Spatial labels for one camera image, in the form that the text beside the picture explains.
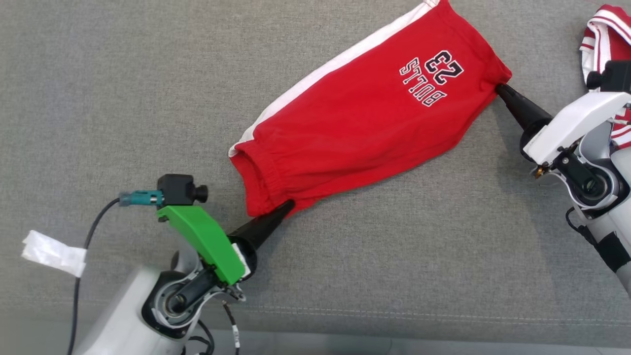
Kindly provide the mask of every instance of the stitched seam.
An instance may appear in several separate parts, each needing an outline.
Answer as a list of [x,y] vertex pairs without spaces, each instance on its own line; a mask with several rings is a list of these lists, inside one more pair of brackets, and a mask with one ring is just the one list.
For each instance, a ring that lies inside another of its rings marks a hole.
[[318,312],[346,312],[346,313],[371,313],[377,315],[403,315],[403,316],[434,316],[444,318],[481,318],[481,319],[496,319],[496,320],[536,320],[536,321],[558,321],[558,322],[617,322],[617,323],[631,323],[630,320],[607,320],[607,319],[563,319],[563,318],[523,318],[523,317],[496,317],[496,316],[471,316],[471,315],[442,315],[438,313],[412,313],[412,312],[386,312],[386,311],[361,311],[361,310],[340,310],[336,308],[307,308],[307,307],[284,307],[284,306],[248,306],[239,305],[243,308],[272,308],[277,310],[300,310],[300,311],[318,311]]
[[[51,301],[41,300],[42,303],[52,304],[72,304],[67,301]],[[81,301],[80,306],[103,306],[107,305],[106,301]],[[249,308],[250,310],[240,310],[240,308]],[[295,310],[295,311],[266,311],[258,308],[272,308],[277,310]],[[212,311],[208,308],[204,308],[204,311]],[[413,313],[413,312],[386,312],[386,311],[360,311],[360,310],[340,310],[336,308],[309,308],[309,307],[285,307],[285,306],[247,306],[244,304],[238,304],[235,311],[248,311],[255,313],[277,313],[277,314],[291,314],[291,315],[315,315],[315,316],[348,316],[358,318],[385,318],[385,319],[400,319],[400,320],[433,320],[436,322],[465,322],[465,323],[495,323],[495,324],[516,324],[516,325],[592,325],[602,327],[631,327],[631,323],[628,320],[603,320],[603,319],[563,319],[563,318],[521,318],[521,317],[494,317],[494,316],[471,316],[471,315],[441,315],[437,313]],[[337,312],[347,312],[355,314],[343,314]],[[493,322],[491,320],[522,320],[522,321],[556,321],[556,322],[615,322],[618,324],[605,324],[605,323],[533,323],[533,322]]]
[[252,310],[255,313],[277,313],[277,314],[289,314],[289,315],[314,315],[314,316],[346,316],[356,318],[385,318],[385,319],[400,319],[400,320],[421,320],[421,321],[433,321],[433,322],[462,322],[462,323],[491,323],[491,324],[512,324],[512,325],[571,325],[571,326],[599,326],[599,327],[631,327],[626,324],[600,324],[600,323],[525,323],[525,322],[493,322],[486,320],[458,320],[458,319],[440,319],[440,318],[411,318],[411,317],[398,317],[398,316],[375,316],[375,315],[344,315],[339,313],[308,313],[308,312],[288,312],[288,311],[264,311],[264,310]]

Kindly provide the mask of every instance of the red and white clothing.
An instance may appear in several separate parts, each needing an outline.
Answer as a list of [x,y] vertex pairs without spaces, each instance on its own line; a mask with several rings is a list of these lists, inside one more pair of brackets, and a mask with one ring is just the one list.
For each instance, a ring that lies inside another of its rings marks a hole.
[[248,214],[305,209],[446,152],[510,77],[448,0],[425,0],[307,75],[230,149]]
[[[631,60],[631,17],[617,6],[600,7],[587,23],[581,52],[585,80],[590,71],[602,72],[608,61]],[[616,119],[631,121],[631,111]],[[620,148],[631,147],[631,126],[615,124],[611,138]]]

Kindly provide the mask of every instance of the white stripe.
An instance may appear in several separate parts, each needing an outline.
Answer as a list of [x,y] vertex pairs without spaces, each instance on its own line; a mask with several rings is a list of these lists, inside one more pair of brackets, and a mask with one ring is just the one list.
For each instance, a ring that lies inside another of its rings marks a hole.
[[382,27],[380,30],[376,31],[372,35],[369,35],[359,43],[355,44],[353,47],[350,47],[332,60],[328,61],[325,65],[316,69],[311,74],[305,76],[304,79],[300,80],[296,85],[287,90],[287,92],[285,92],[278,99],[272,102],[265,110],[263,110],[261,115],[256,119],[256,121],[254,121],[254,124],[245,131],[241,139],[235,145],[230,147],[230,150],[228,151],[228,156],[234,157],[239,152],[235,149],[235,146],[237,144],[254,139],[254,130],[256,129],[256,126],[258,126],[271,116],[274,116],[278,111],[280,111],[283,107],[296,99],[301,93],[305,92],[306,89],[310,88],[325,75],[348,64],[353,59],[361,56],[363,53],[366,53],[374,47],[377,47],[388,38],[392,37],[394,34],[407,27],[409,24],[427,14],[439,3],[440,0],[424,0],[424,2],[422,2],[412,11],[394,20],[389,25]]
[[611,45],[609,43],[609,32],[607,26],[600,25],[600,45],[598,46],[598,68],[600,72],[604,70],[604,65],[611,60]]
[[590,71],[594,71],[594,51],[592,49],[583,49],[581,47],[582,54],[582,66],[583,66],[583,79],[587,84],[587,76]]
[[631,126],[626,126],[620,129],[616,129],[615,131],[611,132],[611,135],[612,136],[621,135],[622,133],[626,131],[631,131]]
[[[600,22],[603,22],[603,23],[607,24],[609,27],[611,27],[611,29],[613,29],[614,31],[618,32],[618,34],[620,34],[620,36],[625,41],[627,41],[628,44],[631,45],[631,38],[629,38],[629,35],[631,35],[631,28],[624,21],[622,21],[619,17],[617,17],[616,14],[614,14],[611,11],[608,11],[608,10],[601,10],[601,11],[598,11],[594,16],[600,16],[600,17],[604,17],[604,18],[609,19],[611,22],[602,20],[600,18],[595,18],[592,21],[600,21]],[[613,26],[612,23],[615,23],[616,25],[618,25],[626,33],[618,31],[617,27]]]
[[583,42],[581,44],[591,45],[594,47],[596,45],[596,39],[593,37],[583,37]]
[[626,135],[619,136],[618,138],[613,139],[617,145],[623,145],[631,141],[631,131],[629,131]]

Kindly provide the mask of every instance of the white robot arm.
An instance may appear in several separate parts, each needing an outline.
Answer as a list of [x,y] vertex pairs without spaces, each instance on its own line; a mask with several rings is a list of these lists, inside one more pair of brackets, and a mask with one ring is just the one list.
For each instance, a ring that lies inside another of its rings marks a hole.
[[[631,296],[631,148],[611,142],[613,118],[631,102],[631,62],[609,62],[590,74],[589,92],[554,118],[508,85],[497,92],[524,129],[522,155],[567,187],[574,207],[570,226],[594,246]],[[574,226],[575,210],[584,224]]]
[[[157,207],[158,220],[168,221],[180,232],[179,251],[171,270],[146,266],[137,269],[74,352],[71,337],[69,355],[185,354],[185,343],[197,324],[209,338],[202,339],[208,345],[207,352],[212,352],[209,331],[199,322],[203,305],[215,296],[245,301],[239,284],[254,274],[256,251],[295,203],[288,200],[226,235],[201,207],[193,206],[196,200],[205,202],[207,195],[205,186],[195,187],[192,176],[167,174],[158,180],[157,190],[123,193],[113,201],[120,206]],[[238,354],[236,324],[229,308],[224,308],[233,326]]]

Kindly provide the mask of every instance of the cable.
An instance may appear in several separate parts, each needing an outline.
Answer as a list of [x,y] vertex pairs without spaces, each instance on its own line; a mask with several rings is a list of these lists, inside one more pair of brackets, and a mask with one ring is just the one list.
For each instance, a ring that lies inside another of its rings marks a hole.
[[389,355],[391,350],[392,350],[392,338],[390,338],[390,347],[388,348],[388,352],[386,353],[386,355]]
[[210,345],[210,342],[208,340],[206,340],[206,339],[204,339],[202,337],[198,337],[197,335],[190,337],[189,340],[196,340],[196,341],[202,342],[202,343],[204,343],[206,345]]
[[570,220],[570,214],[574,212],[574,207],[570,207],[569,210],[567,210],[567,212],[565,213],[565,220],[567,221],[567,224],[576,232],[576,233],[581,233],[581,231],[579,231],[578,228],[576,228],[576,226],[572,223],[572,221]]
[[241,343],[239,342],[239,328],[237,328],[237,321],[235,321],[235,317],[232,316],[230,305],[226,301],[222,301],[221,303],[223,304],[223,309],[226,310],[228,318],[230,318],[230,324],[232,324],[232,336],[234,336],[235,339],[235,355],[239,355]]
[[[90,231],[88,232],[88,237],[85,239],[85,244],[83,245],[83,249],[88,249],[90,247],[90,242],[92,242],[92,237],[94,236],[94,230],[97,228],[97,224],[103,218],[103,215],[110,209],[110,207],[114,206],[120,201],[120,199],[115,198],[110,203],[108,203],[101,212],[98,213],[97,218],[92,222],[92,226],[90,227]],[[72,355],[74,349],[74,340],[77,334],[77,313],[79,313],[79,286],[81,283],[81,278],[77,277],[74,280],[74,300],[73,300],[73,325],[70,330],[70,345],[68,345],[68,355]]]
[[[201,319],[198,319],[198,324],[202,328],[202,330],[204,330],[204,333],[206,333],[206,337],[208,338],[208,343],[206,343],[207,346],[205,355],[213,355],[213,352],[215,352],[215,339],[213,338],[213,335],[210,334],[210,330],[208,330],[208,327],[204,324],[204,322],[201,321]],[[197,340],[197,338],[204,339],[202,337],[191,337],[192,340]]]

